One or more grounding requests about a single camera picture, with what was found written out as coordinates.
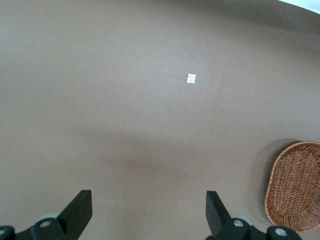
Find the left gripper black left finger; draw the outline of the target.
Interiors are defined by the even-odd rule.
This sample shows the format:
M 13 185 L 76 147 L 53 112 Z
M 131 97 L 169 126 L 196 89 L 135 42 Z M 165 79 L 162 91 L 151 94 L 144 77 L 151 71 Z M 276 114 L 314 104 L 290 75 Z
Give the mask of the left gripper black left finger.
M 2 240 L 77 240 L 93 215 L 92 191 L 81 190 L 57 217 L 37 221 L 30 228 L 15 232 L 10 225 L 0 227 Z

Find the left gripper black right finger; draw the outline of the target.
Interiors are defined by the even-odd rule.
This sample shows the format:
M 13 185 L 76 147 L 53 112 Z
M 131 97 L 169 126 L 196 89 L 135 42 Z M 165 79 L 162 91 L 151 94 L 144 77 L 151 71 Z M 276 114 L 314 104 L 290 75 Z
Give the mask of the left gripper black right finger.
M 300 240 L 293 230 L 271 226 L 262 232 L 247 221 L 232 218 L 216 191 L 206 192 L 205 216 L 211 232 L 208 240 Z

